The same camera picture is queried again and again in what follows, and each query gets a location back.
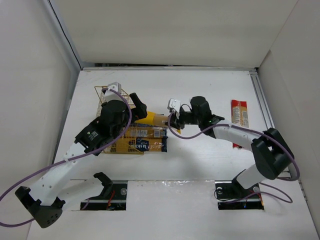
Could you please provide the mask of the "yellow spaghetti bag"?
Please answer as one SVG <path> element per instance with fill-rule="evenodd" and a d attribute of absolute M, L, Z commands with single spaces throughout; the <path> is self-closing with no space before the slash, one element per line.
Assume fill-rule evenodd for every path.
<path fill-rule="evenodd" d="M 147 116 L 145 118 L 136 120 L 135 123 L 168 128 L 168 116 L 147 111 Z"/>

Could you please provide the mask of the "clear blue spaghetti bag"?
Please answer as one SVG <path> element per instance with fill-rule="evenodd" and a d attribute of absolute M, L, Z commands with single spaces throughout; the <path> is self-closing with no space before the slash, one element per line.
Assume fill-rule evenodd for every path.
<path fill-rule="evenodd" d="M 167 129 L 158 126 L 130 126 L 124 134 L 127 138 L 164 138 Z"/>

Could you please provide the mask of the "dark blue spaghetti bag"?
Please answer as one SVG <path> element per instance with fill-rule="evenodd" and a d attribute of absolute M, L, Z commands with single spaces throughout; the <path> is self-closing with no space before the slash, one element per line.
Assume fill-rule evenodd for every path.
<path fill-rule="evenodd" d="M 115 142 L 109 150 L 114 154 L 144 154 L 144 152 L 167 152 L 167 137 L 124 137 Z"/>

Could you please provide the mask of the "red spaghetti bag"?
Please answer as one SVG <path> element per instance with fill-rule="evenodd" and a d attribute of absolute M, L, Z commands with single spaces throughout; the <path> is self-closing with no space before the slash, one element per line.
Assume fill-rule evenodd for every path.
<path fill-rule="evenodd" d="M 248 107 L 246 101 L 231 100 L 231 122 L 241 127 L 249 127 Z"/>

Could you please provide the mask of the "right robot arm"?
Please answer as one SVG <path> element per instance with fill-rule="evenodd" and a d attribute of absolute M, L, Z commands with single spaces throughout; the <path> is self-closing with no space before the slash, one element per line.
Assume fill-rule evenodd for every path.
<path fill-rule="evenodd" d="M 275 128 L 259 132 L 232 123 L 222 116 L 212 114 L 210 105 L 203 96 L 190 100 L 188 111 L 181 102 L 171 98 L 167 106 L 169 130 L 197 125 L 200 133 L 213 139 L 224 140 L 250 151 L 254 164 L 236 175 L 231 189 L 241 193 L 264 181 L 275 180 L 294 160 L 294 155 L 282 135 Z"/>

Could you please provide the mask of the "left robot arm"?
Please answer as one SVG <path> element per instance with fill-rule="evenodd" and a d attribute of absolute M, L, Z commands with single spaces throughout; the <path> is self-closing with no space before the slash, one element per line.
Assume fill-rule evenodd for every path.
<path fill-rule="evenodd" d="M 42 228 L 48 228 L 72 205 L 91 197 L 107 197 L 113 181 L 103 172 L 70 187 L 67 183 L 83 168 L 94 162 L 97 156 L 115 143 L 128 130 L 130 124 L 147 117 L 147 106 L 136 93 L 131 93 L 134 108 L 115 90 L 104 89 L 118 99 L 104 102 L 99 117 L 90 122 L 75 137 L 64 159 L 51 167 L 30 186 L 20 186 L 15 195 Z"/>

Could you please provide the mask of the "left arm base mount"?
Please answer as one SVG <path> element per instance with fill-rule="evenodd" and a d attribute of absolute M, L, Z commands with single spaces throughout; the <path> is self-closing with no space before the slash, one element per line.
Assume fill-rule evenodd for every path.
<path fill-rule="evenodd" d="M 127 208 L 128 181 L 111 180 L 104 173 L 94 175 L 102 180 L 101 193 L 80 203 L 81 211 L 125 211 Z"/>

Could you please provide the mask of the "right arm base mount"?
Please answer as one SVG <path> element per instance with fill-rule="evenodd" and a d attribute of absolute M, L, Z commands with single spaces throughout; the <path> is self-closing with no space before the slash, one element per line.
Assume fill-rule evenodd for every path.
<path fill-rule="evenodd" d="M 214 197 L 219 210 L 264 210 L 264 203 L 258 183 L 244 189 L 234 180 L 216 180 Z"/>

